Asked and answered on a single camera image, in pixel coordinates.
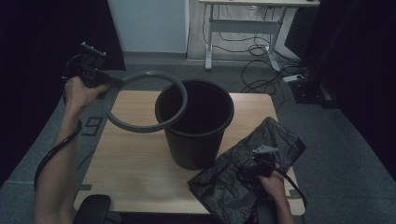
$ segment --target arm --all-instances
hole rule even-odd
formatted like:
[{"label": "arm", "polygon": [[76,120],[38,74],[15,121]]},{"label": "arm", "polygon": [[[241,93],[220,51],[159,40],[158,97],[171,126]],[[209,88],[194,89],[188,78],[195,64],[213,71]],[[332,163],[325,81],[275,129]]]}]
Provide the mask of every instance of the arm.
[{"label": "arm", "polygon": [[[79,77],[64,86],[66,105],[61,126],[52,146],[69,136],[78,126],[79,116],[92,104],[100,92],[109,86],[88,89]],[[35,194],[35,224],[72,223],[73,201],[77,183],[78,140],[75,137],[44,167],[37,181]]]},{"label": "arm", "polygon": [[278,223],[294,224],[294,218],[286,198],[283,176],[277,171],[273,171],[269,177],[259,175],[258,178],[262,182],[262,187],[275,201]]}]

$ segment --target trash bag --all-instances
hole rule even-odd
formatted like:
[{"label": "trash bag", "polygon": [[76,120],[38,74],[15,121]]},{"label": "trash bag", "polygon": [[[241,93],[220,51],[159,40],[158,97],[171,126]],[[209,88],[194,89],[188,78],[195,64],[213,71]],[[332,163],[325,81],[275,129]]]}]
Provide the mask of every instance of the trash bag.
[{"label": "trash bag", "polygon": [[278,149],[278,162],[285,173],[305,151],[299,137],[266,118],[253,133],[221,154],[215,164],[189,181],[190,191],[219,221],[244,224],[255,212],[265,191],[257,178],[244,178],[241,167],[257,165],[252,150],[262,145]]}]

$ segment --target desk leg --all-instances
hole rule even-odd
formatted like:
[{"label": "desk leg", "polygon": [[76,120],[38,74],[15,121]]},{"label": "desk leg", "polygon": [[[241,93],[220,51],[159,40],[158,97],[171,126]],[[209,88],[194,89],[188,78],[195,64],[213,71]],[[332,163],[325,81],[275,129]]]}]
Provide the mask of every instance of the desk leg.
[{"label": "desk leg", "polygon": [[210,5],[209,27],[207,31],[207,44],[206,44],[206,58],[205,69],[212,70],[212,21],[213,21],[213,6]]},{"label": "desk leg", "polygon": [[282,7],[282,12],[280,14],[279,19],[277,19],[276,30],[275,30],[273,38],[271,39],[270,47],[266,47],[268,58],[270,59],[271,65],[278,72],[280,71],[280,68],[276,61],[276,56],[274,54],[274,48],[275,48],[277,38],[279,37],[280,28],[282,28],[283,19],[285,18],[285,14],[286,14],[286,7]]}]

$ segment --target power strip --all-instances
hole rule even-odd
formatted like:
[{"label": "power strip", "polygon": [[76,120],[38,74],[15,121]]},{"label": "power strip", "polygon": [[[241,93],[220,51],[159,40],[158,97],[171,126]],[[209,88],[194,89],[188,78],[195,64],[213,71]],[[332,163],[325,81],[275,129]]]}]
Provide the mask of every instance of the power strip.
[{"label": "power strip", "polygon": [[295,76],[289,76],[289,77],[283,77],[283,82],[291,82],[291,81],[297,81],[297,80],[303,80],[304,77],[301,75],[295,75]]}]

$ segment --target white wall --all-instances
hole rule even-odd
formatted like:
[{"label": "white wall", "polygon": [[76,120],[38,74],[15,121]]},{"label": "white wall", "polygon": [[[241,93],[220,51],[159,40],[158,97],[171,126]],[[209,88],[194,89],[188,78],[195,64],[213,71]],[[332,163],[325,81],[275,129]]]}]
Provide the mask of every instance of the white wall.
[{"label": "white wall", "polygon": [[189,0],[107,0],[124,52],[186,53]]}]

